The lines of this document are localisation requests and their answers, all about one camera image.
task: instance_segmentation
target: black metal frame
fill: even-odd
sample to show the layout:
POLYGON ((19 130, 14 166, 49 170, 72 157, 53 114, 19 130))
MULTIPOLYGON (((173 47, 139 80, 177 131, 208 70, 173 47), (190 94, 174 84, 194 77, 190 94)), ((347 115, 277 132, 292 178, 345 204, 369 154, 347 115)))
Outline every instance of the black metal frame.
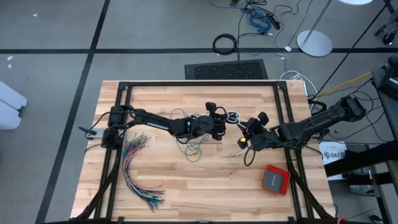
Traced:
MULTIPOLYGON (((290 99, 289 99, 289 92, 287 90, 287 84, 285 81, 265 81, 265 82, 259 82, 259 81, 248 81, 248 82, 231 82, 231 81, 217 81, 217 82, 184 82, 184 81, 177 81, 177 82, 120 82, 118 86, 118 93, 116 95, 116 103, 115 105, 120 105, 121 104, 121 97, 122 97, 122 92, 124 90, 127 91, 126 93, 126 99, 124 100, 124 104, 127 105, 130 102, 131 99, 131 92, 132 88, 134 86, 272 86, 274 89, 274 97, 275 97, 275 103, 277 107, 277 113, 279 117, 279 123, 282 124, 284 122, 284 117, 283 117, 283 111, 282 111, 282 105, 280 102, 280 96, 279 96, 279 91, 278 89, 282 90, 284 94, 284 100, 286 104, 286 110, 288 114, 288 119, 290 122, 294 121, 293 118, 293 112, 292 112, 292 107, 290 105, 290 99)), ((293 166, 292 162, 292 157, 290 155, 290 149, 285 148, 285 156, 286 156, 286 163, 288 166, 293 166)), ((104 165, 103 165, 103 172, 101 175, 101 186, 106 182, 106 174, 108 173, 108 168, 109 168, 109 163, 111 160, 111 150, 107 149, 105 158, 104 158, 104 165)), ((297 164, 298 164, 298 172, 300 173, 300 176, 302 180, 304 181, 305 185, 307 185, 307 180, 305 178, 305 170, 304 170, 304 165, 303 165, 303 160, 299 152, 296 151, 296 156, 297 156, 297 164)), ((118 161, 115 161, 115 165, 120 163, 120 157, 116 156, 118 161)), ((112 216, 112 209, 113 209, 113 204, 114 204, 114 196, 116 192, 116 184, 118 180, 118 172, 119 169, 117 169, 116 175, 113 175, 113 180, 112 180, 112 186, 109 194, 109 200, 108 200, 108 208, 106 211, 106 217, 105 218, 111 218, 112 216)), ((299 195, 297 192, 297 186, 295 184, 295 181, 293 179, 290 180, 290 188, 292 190, 292 197, 293 197, 293 202, 294 202, 294 207, 295 207, 295 214, 297 218, 301 218, 301 209, 300 209, 300 200, 299 200, 299 195)), ((310 202, 305 198, 305 204, 307 208, 307 213, 309 218, 314 218, 313 216, 313 210, 312 206, 310 205, 310 202)), ((96 206, 95 210, 95 215, 94 218, 99 218, 100 213, 101 213, 101 207, 102 207, 102 200, 100 200, 96 206)), ((286 222, 266 222, 266 223, 286 223, 286 222)))
MULTIPOLYGON (((130 102, 131 99, 131 92, 132 88, 134 86, 272 86, 274 90, 274 97, 275 97, 275 103, 276 103, 276 108, 277 108, 277 114, 279 117, 279 123, 282 124, 284 122, 284 117, 283 117, 283 112, 282 112, 282 105, 280 103, 280 96, 279 96, 279 90, 282 90, 284 94, 284 100, 286 104, 286 110, 287 110, 287 116, 290 122, 294 121, 293 117, 293 112, 292 112, 292 107, 290 105, 290 98, 289 98, 289 92, 287 89, 287 83, 286 81, 264 81, 264 82, 259 82, 259 81, 248 81, 248 82, 233 82, 233 81, 215 81, 215 82, 209 82, 209 81, 204 81, 204 82, 184 82, 184 81, 169 81, 169 82, 119 82, 118 85, 118 92, 116 95, 116 102, 115 105, 120 105, 121 103, 121 97, 122 97, 122 92, 126 90, 126 99, 124 100, 124 104, 127 105, 130 102)), ((114 197, 116 193, 116 185, 118 181, 118 173, 119 173, 119 165, 120 165, 120 160, 121 160, 121 151, 122 149, 116 149, 116 157, 114 161, 113 168, 111 172, 106 176, 108 173, 109 169, 109 163, 111 160, 111 149, 106 150, 105 158, 104 158, 104 165, 103 165, 103 172, 101 175, 101 185, 98 189, 98 192, 96 195, 93 197, 92 201, 90 204, 86 207, 85 211, 81 213, 79 216, 76 218, 72 218, 69 221, 64 221, 64 222, 52 222, 51 224, 79 224, 79 223, 103 223, 103 224, 109 224, 109 223, 117 223, 117 224, 123 224, 123 223, 130 223, 130 224, 241 224, 241 223, 247 223, 247 222, 212 222, 212 221, 196 221, 196 222, 185 222, 185 221, 180 221, 180 222, 135 222, 135 221, 124 221, 124 217, 119 217, 117 221, 111 221, 112 217, 112 211, 113 211, 113 205, 114 205, 114 197), (102 200, 103 200, 103 195, 106 191, 106 189, 111 185, 110 189, 110 194, 109 194, 109 199, 108 199, 108 206, 107 206, 107 211, 106 211, 106 216, 104 218, 100 218, 100 213, 101 213, 101 206, 102 206, 102 200), (89 219, 91 212, 94 209, 94 206, 96 208, 94 219, 89 219)), ((296 219, 294 220, 293 217, 287 217, 286 221, 277 221, 277 222, 250 222, 250 224, 295 224, 295 223, 302 223, 302 224, 335 224, 337 219, 334 218, 324 218, 324 219, 319 219, 319 218, 314 218, 313 217, 313 209, 311 206, 311 203, 313 205, 317 204, 318 202, 316 201, 315 197, 311 194, 309 189, 306 189, 307 186, 307 180, 305 178, 305 170, 303 166, 303 161, 301 157, 301 151, 296 151, 296 156, 297 156, 297 167, 298 167, 298 172, 300 176, 297 175, 297 172, 295 171, 291 154, 290 154, 290 149, 285 147, 285 157, 286 157, 286 163, 288 170, 293 170, 296 174, 293 174, 293 176, 297 176, 297 178, 300 180, 298 182, 297 179, 294 180, 294 178, 290 179, 290 188, 292 190, 292 198, 293 198, 293 203, 294 203, 294 209, 295 209, 295 214, 296 214, 296 219), (301 214, 301 206, 300 206, 300 200, 299 200, 299 195, 297 192, 297 186, 296 183, 299 184, 300 188, 303 190, 305 193, 305 204, 307 208, 307 213, 308 213, 308 218, 302 217, 301 214)), ((343 221, 342 223, 345 224, 362 224, 359 222, 348 222, 348 221, 343 221)))
POLYGON ((383 202, 384 199, 382 198, 382 195, 380 193, 381 191, 380 185, 393 183, 396 193, 398 194, 397 191, 398 183, 396 182, 396 180, 392 178, 390 171, 377 174, 375 172, 375 168, 373 165, 391 160, 397 161, 398 160, 398 151, 396 150, 397 145, 398 145, 397 141, 386 142, 372 149, 370 149, 368 145, 365 145, 367 150, 358 153, 355 152, 346 153, 346 157, 325 165, 326 176, 328 177, 349 172, 351 170, 356 170, 362 167, 371 167, 372 179, 370 179, 368 175, 367 176, 351 175, 349 177, 349 181, 351 184, 356 184, 356 185, 361 185, 361 184, 373 185, 374 195, 377 199, 380 213, 382 215, 382 219, 385 224, 391 223, 392 220, 389 215, 389 212, 384 206, 383 202))

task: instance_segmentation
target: white paper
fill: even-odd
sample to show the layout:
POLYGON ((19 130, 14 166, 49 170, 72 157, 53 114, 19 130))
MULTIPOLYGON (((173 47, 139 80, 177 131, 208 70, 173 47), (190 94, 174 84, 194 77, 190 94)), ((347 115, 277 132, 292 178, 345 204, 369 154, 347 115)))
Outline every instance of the white paper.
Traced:
MULTIPOLYGON (((346 144, 344 142, 321 142, 319 148, 323 154, 323 165, 335 162, 339 159, 345 157, 345 150, 347 150, 346 144)), ((333 177, 328 177, 328 180, 343 180, 341 174, 334 175, 333 177)))

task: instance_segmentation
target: white stand base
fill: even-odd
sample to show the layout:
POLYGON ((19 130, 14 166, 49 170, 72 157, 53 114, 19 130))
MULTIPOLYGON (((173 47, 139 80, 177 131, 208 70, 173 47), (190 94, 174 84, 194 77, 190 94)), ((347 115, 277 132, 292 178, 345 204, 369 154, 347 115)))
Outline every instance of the white stand base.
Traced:
POLYGON ((301 32, 297 36, 298 47, 300 47, 300 49, 304 53, 314 57, 323 57, 330 54, 333 48, 331 40, 327 35, 319 31, 314 30, 308 38, 307 42, 303 44, 309 32, 309 30, 306 30, 301 32))

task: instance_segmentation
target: desk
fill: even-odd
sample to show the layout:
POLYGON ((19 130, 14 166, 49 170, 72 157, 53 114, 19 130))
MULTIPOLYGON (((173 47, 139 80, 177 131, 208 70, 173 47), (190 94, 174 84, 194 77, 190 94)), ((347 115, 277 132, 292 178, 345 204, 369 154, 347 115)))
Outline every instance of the desk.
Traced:
MULTIPOLYGON (((115 104, 118 85, 118 81, 103 82, 94 121, 115 104)), ((287 88, 295 121, 310 116, 302 81, 289 80, 287 88)), ((287 121, 283 97, 281 100, 287 121)), ((135 86, 130 104, 151 113, 170 116, 175 108, 181 108, 188 114, 205 114, 207 101, 224 106, 227 111, 240 112, 243 121, 265 111, 270 119, 268 128, 279 124, 274 92, 270 86, 135 86)), ((97 127, 106 128, 107 118, 104 117, 97 127)), ((235 156, 240 151, 236 142, 241 137, 241 132, 237 127, 227 124, 223 140, 207 141, 202 146, 201 159, 192 163, 186 160, 169 133, 148 126, 135 126, 127 131, 126 139, 131 139, 134 133, 144 133, 151 140, 149 147, 132 161, 131 175, 139 184, 148 187, 163 184, 162 188, 166 190, 165 202, 157 211, 151 212, 146 203, 129 191, 122 172, 119 172, 113 220, 123 216, 126 220, 145 221, 283 221, 295 216, 290 188, 286 196, 272 194, 261 188, 266 165, 287 168, 283 149, 260 151, 253 164, 245 167, 243 157, 235 156)), ((88 146, 99 142, 99 139, 89 141, 88 146)), ((309 145, 319 149, 316 142, 309 145)), ((100 147, 94 147, 86 153, 71 217, 81 213, 96 193, 104 155, 105 150, 100 147)), ((334 215, 321 156, 305 148, 302 158, 309 189, 328 213, 334 215)), ((297 189, 301 211, 303 217, 306 217, 303 195, 298 187, 297 189)), ((108 195, 104 196, 102 217, 105 216, 108 195)))

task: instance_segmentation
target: wire bundle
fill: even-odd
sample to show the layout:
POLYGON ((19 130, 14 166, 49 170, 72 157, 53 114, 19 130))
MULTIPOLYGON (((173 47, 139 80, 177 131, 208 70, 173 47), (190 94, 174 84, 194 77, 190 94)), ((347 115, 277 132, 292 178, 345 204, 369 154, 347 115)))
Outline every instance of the wire bundle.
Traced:
POLYGON ((280 76, 280 79, 282 80, 283 77, 284 77, 284 75, 286 75, 286 74, 288 74, 288 73, 295 73, 294 76, 290 77, 291 80, 302 80, 304 83, 305 83, 305 80, 308 81, 308 82, 311 84, 313 90, 315 91, 315 94, 318 93, 318 92, 317 92, 317 89, 315 88, 315 85, 311 82, 311 80, 308 79, 305 75, 301 74, 301 73, 298 72, 298 71, 295 71, 295 70, 286 71, 286 72, 284 72, 284 73, 280 76))
POLYGON ((143 134, 134 138, 129 142, 127 147, 125 147, 122 151, 122 170, 123 176, 126 180, 126 184, 129 187, 130 191, 136 194, 138 197, 143 199, 148 203, 150 209, 154 212, 160 204, 163 203, 164 199, 162 199, 159 195, 164 194, 164 190, 159 187, 148 188, 143 187, 137 183, 135 183, 130 176, 129 167, 132 161, 132 158, 145 147, 147 147, 147 143, 150 137, 147 137, 143 134))
POLYGON ((271 20, 260 10, 252 9, 248 14, 248 22, 263 32, 268 32, 271 29, 271 20))
MULTIPOLYGON (((175 108, 170 113, 170 119, 173 119, 172 115, 174 114, 175 111, 181 111, 184 117, 188 116, 187 112, 185 112, 183 109, 175 108)), ((200 114, 193 114, 192 116, 197 117, 197 116, 200 116, 200 114)), ((200 146, 207 140, 208 137, 209 137, 209 134, 206 133, 201 137, 199 142, 191 142, 191 140, 188 140, 187 142, 182 142, 181 139, 179 139, 179 138, 175 138, 175 140, 176 140, 177 146, 180 149, 180 151, 182 153, 184 153, 185 158, 187 158, 187 160, 190 162, 197 162, 201 158, 200 146), (185 149, 181 148, 181 144, 186 145, 185 149)))

